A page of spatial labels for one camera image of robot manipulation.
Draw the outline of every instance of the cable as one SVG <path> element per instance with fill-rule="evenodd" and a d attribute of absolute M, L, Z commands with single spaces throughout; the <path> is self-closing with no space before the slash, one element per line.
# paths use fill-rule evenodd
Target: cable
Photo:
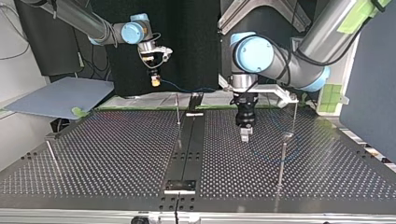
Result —
<path fill-rule="evenodd" d="M 177 202 L 175 206 L 175 223 L 178 224 L 178 215 L 177 215 L 177 209 L 178 209 L 178 200 L 179 200 L 180 194 L 177 195 Z"/>
<path fill-rule="evenodd" d="M 343 53 L 341 53 L 341 55 L 336 58 L 334 61 L 332 62 L 328 62 L 328 63 L 320 63 L 317 62 L 313 59 L 308 58 L 306 55 L 304 55 L 299 49 L 296 50 L 296 52 L 294 53 L 294 55 L 298 58 L 300 58 L 301 60 L 307 62 L 307 63 L 311 63 L 313 65 L 316 66 L 329 66 L 335 63 L 338 63 L 341 59 L 344 58 L 344 56 L 346 56 L 346 54 L 349 52 L 349 49 L 352 47 L 353 43 L 355 42 L 356 38 L 359 36 L 359 34 L 361 33 L 361 31 L 363 30 L 364 26 L 371 20 L 371 17 L 367 18 L 364 23 L 361 25 L 361 28 L 359 28 L 359 30 L 353 35 L 352 39 L 350 40 L 349 44 L 346 46 L 346 49 L 343 51 Z"/>
<path fill-rule="evenodd" d="M 9 22 L 9 24 L 10 24 L 10 25 L 12 26 L 12 28 L 17 32 L 17 34 L 18 34 L 24 41 L 26 41 L 27 46 L 26 46 L 26 49 L 25 49 L 23 52 L 21 52 L 21 53 L 19 53 L 19 54 L 16 54 L 16 55 L 13 55 L 13 56 L 5 57 L 5 58 L 0 58 L 0 61 L 18 58 L 18 57 L 22 56 L 23 54 L 25 54 L 25 53 L 29 50 L 29 48 L 30 48 L 30 44 L 29 44 L 29 42 L 27 41 L 27 38 L 26 38 L 25 34 L 24 34 L 24 33 L 21 33 L 21 32 L 18 30 L 18 28 L 14 25 L 14 23 L 11 21 L 11 19 L 9 18 L 9 16 L 8 16 L 8 15 L 6 14 L 6 12 L 3 10 L 3 7 L 6 8 L 6 9 L 9 9 L 12 13 L 15 14 L 15 16 L 16 16 L 17 18 L 20 17 L 20 16 L 18 15 L 18 12 L 17 12 L 13 7 L 10 7 L 10 6 L 6 5 L 5 3 L 0 3 L 0 9 L 1 9 L 1 11 L 3 12 L 3 15 L 6 17 L 6 19 L 7 19 L 8 22 Z"/>
<path fill-rule="evenodd" d="M 18 30 L 18 28 L 14 25 L 14 23 L 11 21 L 11 19 L 9 18 L 9 16 L 6 14 L 6 12 L 3 10 L 3 8 L 10 10 L 12 13 L 14 13 L 14 15 L 19 18 L 20 16 L 18 15 L 17 10 L 15 10 L 13 7 L 5 4 L 5 3 L 0 3 L 0 9 L 3 12 L 4 17 L 8 20 L 9 24 L 12 26 L 12 28 L 17 32 L 17 34 L 26 42 L 27 41 L 27 37 L 26 34 L 22 31 L 20 32 L 20 30 Z"/>
<path fill-rule="evenodd" d="M 22 56 L 23 54 L 25 54 L 27 52 L 27 50 L 29 49 L 29 47 L 30 47 L 30 45 L 28 44 L 26 49 L 23 52 L 21 52 L 21 53 L 19 53 L 17 55 L 14 55 L 14 56 L 6 57 L 6 58 L 0 58 L 0 60 L 3 61 L 3 60 L 9 60 L 9 59 L 18 58 L 18 57 Z"/>
<path fill-rule="evenodd" d="M 176 85 L 175 83 L 173 83 L 173 82 L 171 82 L 171 81 L 164 80 L 164 79 L 161 79 L 161 81 L 164 82 L 164 83 L 167 83 L 167 84 L 169 84 L 169 85 L 174 86 L 174 87 L 175 87 L 176 89 L 178 89 L 179 91 L 184 91 L 184 92 L 189 92 L 189 93 L 201 92 L 201 91 L 204 91 L 204 90 L 207 90 L 207 91 L 216 91 L 215 89 L 207 88 L 207 87 L 203 87 L 203 88 L 197 89 L 197 90 L 195 90 L 195 91 L 187 91 L 187 90 L 181 89 L 178 85 Z"/>
<path fill-rule="evenodd" d="M 293 30 L 294 30 L 294 22 L 295 22 L 295 18 L 296 18 L 296 13 L 297 13 L 297 7 L 299 6 L 298 1 L 296 0 L 296 4 L 294 5 L 294 10 L 293 10 L 293 15 L 291 17 L 291 32 L 290 32 L 290 36 L 293 35 Z M 286 86 L 289 86 L 291 83 L 291 73 L 290 73 L 290 62 L 291 62 L 291 49 L 288 49 L 288 61 L 287 61 L 287 65 L 289 70 L 287 70 L 287 67 L 285 66 L 283 68 L 282 73 L 279 75 L 279 77 L 277 77 L 276 79 L 281 79 L 284 75 L 285 72 L 288 71 L 288 82 L 286 83 Z"/>

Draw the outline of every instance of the robotic arm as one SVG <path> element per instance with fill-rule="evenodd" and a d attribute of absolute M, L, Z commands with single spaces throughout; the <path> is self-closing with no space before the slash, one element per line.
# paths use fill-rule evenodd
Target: robotic arm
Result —
<path fill-rule="evenodd" d="M 271 1 L 260 0 L 260 2 L 263 4 Z M 252 134 L 256 122 L 254 107 L 258 102 L 258 92 L 262 92 L 262 88 L 258 85 L 258 76 L 287 83 L 288 86 L 302 91 L 320 90 L 331 73 L 328 65 L 343 58 L 361 28 L 371 19 L 366 18 L 364 23 L 358 24 L 361 28 L 358 26 L 359 29 L 355 32 L 340 32 L 339 28 L 355 4 L 357 0 L 329 1 L 306 37 L 300 44 L 294 43 L 294 49 L 290 51 L 282 49 L 266 36 L 256 35 L 254 32 L 232 35 L 233 102 L 238 107 L 235 121 L 241 128 L 242 141 L 248 141 L 248 136 Z M 224 15 L 234 15 L 234 18 L 238 18 L 238 11 L 244 11 L 236 7 L 230 7 L 229 10 Z M 220 19 L 222 21 L 219 23 L 220 29 L 223 23 L 236 24 L 233 18 L 230 21 L 226 18 Z"/>
<path fill-rule="evenodd" d="M 166 63 L 172 50 L 157 46 L 159 33 L 152 33 L 147 14 L 131 16 L 126 23 L 110 24 L 98 15 L 88 11 L 76 0 L 22 0 L 32 7 L 42 7 L 53 14 L 54 19 L 69 23 L 86 34 L 94 45 L 127 43 L 137 45 L 139 56 L 148 68 L 153 87 L 161 85 L 160 66 Z"/>

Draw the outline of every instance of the black curtain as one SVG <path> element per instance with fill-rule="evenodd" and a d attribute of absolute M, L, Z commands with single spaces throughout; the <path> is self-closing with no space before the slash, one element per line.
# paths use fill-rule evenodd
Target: black curtain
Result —
<path fill-rule="evenodd" d="M 116 23 L 131 15 L 147 13 L 154 33 L 161 33 L 159 45 L 174 53 L 162 66 L 162 78 L 185 90 L 217 88 L 220 68 L 220 38 L 217 23 L 219 0 L 95 0 L 95 13 Z M 119 96 L 140 95 L 153 91 L 176 91 L 163 83 L 152 88 L 147 68 L 137 55 L 137 46 L 106 47 Z"/>

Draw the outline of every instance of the metal post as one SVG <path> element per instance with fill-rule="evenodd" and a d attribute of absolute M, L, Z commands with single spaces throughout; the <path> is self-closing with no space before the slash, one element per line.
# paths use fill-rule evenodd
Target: metal post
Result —
<path fill-rule="evenodd" d="M 178 109 L 178 94 L 176 93 L 176 97 L 175 97 L 175 106 L 176 106 L 176 111 L 177 111 L 177 125 L 180 125 L 180 111 Z"/>
<path fill-rule="evenodd" d="M 282 178 L 283 178 L 283 171 L 285 169 L 285 158 L 286 158 L 286 148 L 288 144 L 286 142 L 283 143 L 282 146 L 282 157 L 280 161 L 280 169 L 279 169 L 279 179 L 277 182 L 277 188 L 280 190 L 282 188 Z"/>
<path fill-rule="evenodd" d="M 52 149 L 52 145 L 50 144 L 50 140 L 47 140 L 46 143 L 47 143 L 47 146 L 49 147 L 49 153 L 50 153 L 51 157 L 52 157 L 55 161 L 57 161 L 57 158 L 56 158 L 56 156 L 55 156 L 55 153 L 53 152 L 53 149 Z"/>
<path fill-rule="evenodd" d="M 297 108 L 298 108 L 298 103 L 296 103 L 295 107 L 294 107 L 293 128 L 291 130 L 293 133 L 295 133 L 295 125 L 296 125 L 296 119 L 297 119 Z"/>

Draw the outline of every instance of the perforated metal table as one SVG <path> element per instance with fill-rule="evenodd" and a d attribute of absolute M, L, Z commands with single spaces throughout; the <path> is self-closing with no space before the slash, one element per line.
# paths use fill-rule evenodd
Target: perforated metal table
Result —
<path fill-rule="evenodd" d="M 396 174 L 329 121 L 299 110 L 279 189 L 292 112 L 258 110 L 248 144 L 234 115 L 206 110 L 177 125 L 176 111 L 93 113 L 51 144 L 54 155 L 43 145 L 0 173 L 0 222 L 8 209 L 56 209 L 169 217 L 371 214 L 396 223 Z M 168 180 L 196 181 L 195 193 L 164 194 Z"/>

